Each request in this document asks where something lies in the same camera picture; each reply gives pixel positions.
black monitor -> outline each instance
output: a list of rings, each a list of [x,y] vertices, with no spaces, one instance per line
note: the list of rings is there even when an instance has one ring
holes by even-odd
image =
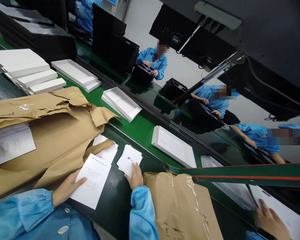
[[[163,5],[149,33],[179,51],[197,27],[190,19]]]
[[[204,68],[218,66],[236,52],[235,47],[200,27],[180,51],[184,56]]]
[[[300,103],[300,88],[253,58],[249,59],[255,75],[260,80]],[[238,93],[271,113],[273,116],[269,120],[286,121],[300,116],[300,106],[298,104],[290,101],[255,78],[247,59],[244,63],[237,64],[227,70],[218,79],[227,85],[231,85]]]

blue sleeve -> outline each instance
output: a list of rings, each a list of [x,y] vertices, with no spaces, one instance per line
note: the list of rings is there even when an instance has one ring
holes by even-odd
[[[220,119],[224,118],[224,115],[226,114],[226,110],[227,110],[228,107],[229,107],[229,100],[224,100],[221,107],[219,109],[216,109],[222,115],[222,117]]]
[[[0,239],[15,239],[39,225],[55,210],[52,191],[36,189],[5,199],[0,204]]]
[[[247,240],[265,240],[260,235],[256,234],[255,232],[247,231]]]
[[[158,71],[158,76],[155,77],[156,80],[161,80],[164,77],[164,71],[166,70],[168,65],[168,61],[167,59],[165,59],[159,66],[159,68],[157,69]]]
[[[250,128],[246,124],[233,124],[233,126],[237,126],[241,132],[248,131]]]
[[[102,6],[102,0],[82,0],[82,6],[91,9],[91,11],[94,3],[97,4],[99,7]]]
[[[144,51],[139,52],[139,56],[137,57],[137,63],[141,63],[143,61],[145,61],[145,56],[147,55],[147,52],[150,48],[147,48]]]
[[[207,91],[209,88],[210,88],[209,85],[203,84],[201,87],[197,88],[197,89],[193,92],[193,94],[194,94],[194,95],[197,95],[199,92]]]
[[[150,189],[146,186],[136,187],[131,194],[131,206],[129,239],[159,239]]]

blue smock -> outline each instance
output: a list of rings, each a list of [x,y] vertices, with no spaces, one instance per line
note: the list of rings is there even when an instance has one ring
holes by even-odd
[[[0,204],[0,240],[100,240],[93,223],[69,204],[55,208],[52,192],[35,189],[5,199]],[[159,239],[149,188],[136,187],[131,206],[129,239]]]
[[[84,30],[92,34],[92,5],[97,4],[102,6],[102,0],[82,0],[82,2],[76,1],[76,23]]]
[[[247,233],[247,238],[246,238],[247,240],[265,240],[265,238],[261,237],[255,232],[247,231],[246,233]]]
[[[220,87],[218,85],[207,85],[207,84],[203,84],[201,87],[199,87],[198,89],[196,89],[193,94],[201,97],[201,98],[206,98],[209,100],[209,103],[207,104],[208,106],[210,106],[213,110],[218,110],[222,117],[221,119],[224,117],[224,114],[226,113],[227,108],[229,107],[229,100],[228,99],[216,99],[216,100],[212,100],[210,101],[210,98],[212,96],[214,96],[214,93],[217,92],[217,89],[219,89]]]
[[[163,54],[159,59],[157,59],[154,62],[153,58],[156,52],[157,49],[154,48],[147,48],[146,50],[139,52],[137,63],[141,63],[143,61],[149,61],[151,63],[151,68],[158,70],[158,76],[156,76],[155,79],[161,80],[164,77],[164,71],[167,68],[168,61],[166,55]]]
[[[279,146],[268,144],[267,128],[254,124],[234,124],[233,126],[237,126],[241,132],[256,143],[258,148],[265,150],[267,153],[279,153]]]

stack of white boxes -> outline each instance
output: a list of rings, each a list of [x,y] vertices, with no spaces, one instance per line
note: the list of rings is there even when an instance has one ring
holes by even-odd
[[[31,49],[0,50],[0,72],[27,95],[56,91],[66,85]]]

white box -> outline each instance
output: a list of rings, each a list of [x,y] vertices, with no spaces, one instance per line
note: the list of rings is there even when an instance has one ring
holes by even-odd
[[[55,91],[65,85],[67,85],[66,81],[63,80],[63,78],[58,78],[47,82],[39,83],[35,86],[30,87],[30,90],[34,92],[34,94],[39,94]]]
[[[105,101],[106,104],[108,104],[110,107],[112,107],[121,117],[125,118],[128,122],[131,122],[129,119],[127,119],[120,111],[117,109],[108,99],[106,96],[102,95],[101,99]]]
[[[95,90],[97,87],[101,85],[101,82],[98,79],[95,79],[87,84],[85,84],[85,87],[83,90],[86,92],[91,92],[92,90]]]
[[[3,69],[6,72],[8,72],[11,77],[17,78],[17,77],[49,70],[50,66],[46,62],[32,62],[26,64],[6,66]]]
[[[56,71],[53,71],[52,69],[31,74],[25,77],[18,78],[18,83],[24,87],[32,87],[34,85],[37,85],[39,83],[43,83],[49,80],[56,79],[58,77],[58,74]]]
[[[101,85],[101,82],[95,75],[71,59],[54,61],[51,62],[51,65],[86,92],[91,92]]]
[[[163,127],[154,127],[151,144],[182,166],[186,168],[197,167],[192,147]]]
[[[31,49],[0,50],[0,65],[2,67],[32,62],[45,61]]]
[[[16,78],[11,77],[9,73],[5,73],[4,75],[6,75],[7,78],[9,78],[11,82],[13,82],[15,85],[17,85],[18,80]]]
[[[142,110],[127,94],[120,88],[114,87],[103,92],[103,95],[131,122]]]

